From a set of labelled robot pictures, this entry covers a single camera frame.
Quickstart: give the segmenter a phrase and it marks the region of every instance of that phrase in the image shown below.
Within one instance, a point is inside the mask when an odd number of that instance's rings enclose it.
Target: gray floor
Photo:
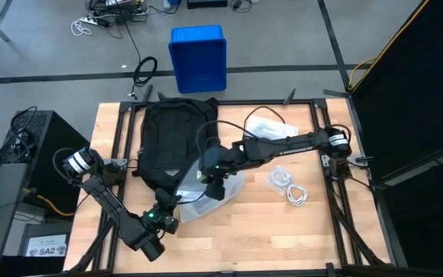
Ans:
[[[419,2],[325,0],[345,63],[377,55]],[[0,11],[4,3],[0,0]],[[162,6],[161,0],[150,3]],[[123,26],[122,40],[95,26],[88,26],[90,36],[71,34],[71,22],[84,15],[80,0],[14,0],[1,23],[12,42],[0,39],[0,77],[133,71],[138,58]],[[260,0],[246,14],[230,8],[187,10],[183,3],[176,15],[153,15],[130,27],[142,55],[155,56],[159,70],[171,70],[172,28],[213,24],[223,27],[228,67],[336,63],[317,0]],[[174,77],[151,83],[155,91],[182,96]],[[131,100],[126,96],[131,85],[128,78],[0,85],[0,145],[12,115],[30,105],[55,110],[89,139],[98,104]],[[343,84],[338,71],[238,73],[228,75],[224,92],[184,96],[284,98],[293,88],[297,98],[314,98],[323,97],[325,88],[343,91]]]

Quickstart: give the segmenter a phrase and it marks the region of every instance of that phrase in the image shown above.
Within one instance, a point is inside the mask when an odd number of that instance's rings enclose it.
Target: black backpack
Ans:
[[[193,161],[200,155],[196,146],[196,132],[204,123],[217,117],[218,101],[215,98],[205,102],[166,98],[149,103],[142,123],[138,168],[132,173],[133,176],[141,176],[154,191],[163,188],[173,195]],[[206,125],[199,133],[198,142],[202,150],[217,143],[218,125]]]

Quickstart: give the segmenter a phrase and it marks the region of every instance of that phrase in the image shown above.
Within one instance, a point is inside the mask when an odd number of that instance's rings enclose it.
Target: yellow cable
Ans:
[[[348,89],[352,90],[354,86],[351,84],[353,82],[353,74],[355,73],[355,70],[357,70],[360,66],[366,64],[367,62],[370,62],[371,60],[375,59],[375,57],[367,58],[363,62],[360,62],[353,70],[351,70],[350,79],[348,80]]]
[[[391,41],[385,46],[384,50],[382,50],[381,54],[375,59],[375,61],[370,65],[370,68],[365,72],[365,74],[360,77],[360,79],[357,81],[357,83],[349,88],[350,90],[354,91],[358,85],[360,85],[361,81],[365,78],[365,76],[372,70],[372,68],[377,64],[378,60],[382,58],[384,53],[389,49],[389,47],[392,45],[392,43],[398,38],[398,36],[415,20],[415,18],[418,16],[418,14],[423,10],[423,8],[430,2],[430,0],[425,0],[425,2],[420,6],[420,8],[416,11],[416,13],[409,19],[409,21],[399,30],[399,32],[396,33],[396,35],[391,39]]]
[[[27,192],[27,193],[30,193],[29,189],[23,188],[23,191]],[[51,202],[51,200],[47,199],[46,197],[44,197],[42,195],[36,195],[36,196],[37,196],[38,199],[46,201],[51,206],[51,208],[54,210],[54,212],[57,212],[59,215],[62,215],[62,216],[73,216],[73,215],[75,215],[74,212],[62,212],[61,210],[58,209],[58,207],[56,207],[54,205],[54,203]]]

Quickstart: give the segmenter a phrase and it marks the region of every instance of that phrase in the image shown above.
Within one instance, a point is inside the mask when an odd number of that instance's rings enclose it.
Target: blue plastic bin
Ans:
[[[227,87],[227,41],[220,25],[174,28],[168,50],[180,93]]]

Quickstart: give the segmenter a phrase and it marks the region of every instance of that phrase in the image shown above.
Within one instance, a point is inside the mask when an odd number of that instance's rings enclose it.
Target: wooden tabletop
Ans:
[[[354,153],[359,153],[346,101],[327,99],[327,103],[331,123],[347,125],[351,129],[351,148]],[[118,103],[106,103],[98,108],[91,147],[104,159],[110,158],[112,151],[118,107]],[[218,119],[242,125],[245,116],[256,107],[219,106]],[[313,131],[308,105],[271,107],[287,124],[297,126],[299,134]],[[143,115],[144,109],[136,114],[130,159],[137,158]],[[259,109],[254,115],[278,120],[266,109]],[[120,158],[124,152],[128,118],[126,113],[118,152]],[[240,140],[242,135],[241,131],[229,125],[219,124],[218,130],[221,143],[227,147],[231,146],[231,142]],[[203,218],[181,224],[175,235],[165,235],[162,243],[166,250],[156,261],[149,262],[142,251],[132,251],[119,239],[114,272],[323,269],[326,262],[340,267],[319,162],[318,152],[312,151],[280,157],[259,169],[244,171],[246,183],[240,195]],[[290,171],[295,176],[295,183],[307,190],[308,199],[302,207],[291,205],[286,196],[279,195],[266,184],[268,173],[276,165]],[[351,168],[351,171],[355,178],[367,182],[364,170]],[[352,180],[346,181],[346,188],[355,228],[375,254],[388,262],[384,236],[370,191]],[[84,197],[85,192],[82,191],[80,199]],[[154,202],[153,191],[142,179],[128,174],[124,198],[126,208],[141,215]],[[92,243],[97,234],[100,212],[100,206],[91,197],[80,206],[73,224],[65,269],[75,265]],[[177,209],[174,215],[180,218]],[[342,230],[348,260],[353,261],[348,236]],[[109,240],[105,240],[105,245],[102,268],[105,267]]]

